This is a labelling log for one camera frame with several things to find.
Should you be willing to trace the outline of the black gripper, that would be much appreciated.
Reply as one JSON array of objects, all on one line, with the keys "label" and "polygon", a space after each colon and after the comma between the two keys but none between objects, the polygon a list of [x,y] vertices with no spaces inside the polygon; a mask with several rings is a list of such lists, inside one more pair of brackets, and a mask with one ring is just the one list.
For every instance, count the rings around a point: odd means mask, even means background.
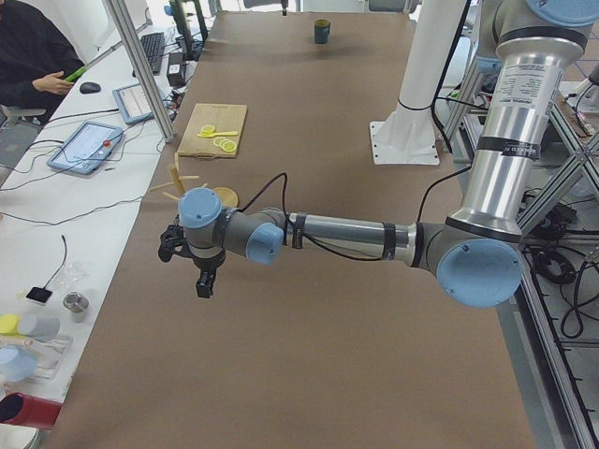
[{"label": "black gripper", "polygon": [[199,278],[196,282],[197,296],[211,298],[217,270],[226,261],[226,251],[219,250],[215,253],[202,255],[193,254],[192,261],[199,270]]}]

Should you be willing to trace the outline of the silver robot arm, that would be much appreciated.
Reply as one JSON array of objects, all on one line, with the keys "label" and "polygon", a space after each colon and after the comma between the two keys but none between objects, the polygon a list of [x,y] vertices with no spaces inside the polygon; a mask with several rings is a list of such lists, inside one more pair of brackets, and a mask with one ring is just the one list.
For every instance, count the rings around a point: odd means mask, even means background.
[{"label": "silver robot arm", "polygon": [[526,180],[563,71],[585,51],[598,19],[594,1],[489,1],[480,47],[502,64],[460,207],[443,224],[363,222],[267,208],[245,214],[209,188],[188,191],[174,223],[182,254],[199,268],[210,297],[227,253],[272,263],[283,246],[305,242],[360,262],[401,260],[432,273],[456,301],[495,306],[518,289],[516,222]]}]

